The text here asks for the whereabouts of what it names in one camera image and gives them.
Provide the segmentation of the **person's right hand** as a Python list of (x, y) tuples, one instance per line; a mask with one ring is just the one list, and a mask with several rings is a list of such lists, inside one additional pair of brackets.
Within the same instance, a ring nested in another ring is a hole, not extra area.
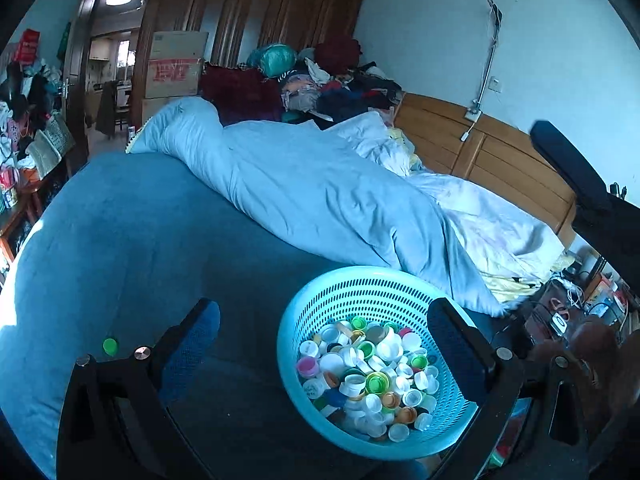
[(587, 318), (567, 347), (546, 340), (536, 344), (527, 359), (549, 363), (556, 356), (567, 359), (590, 432), (601, 431), (611, 418), (639, 400), (638, 330), (618, 344), (611, 326), (600, 318)]

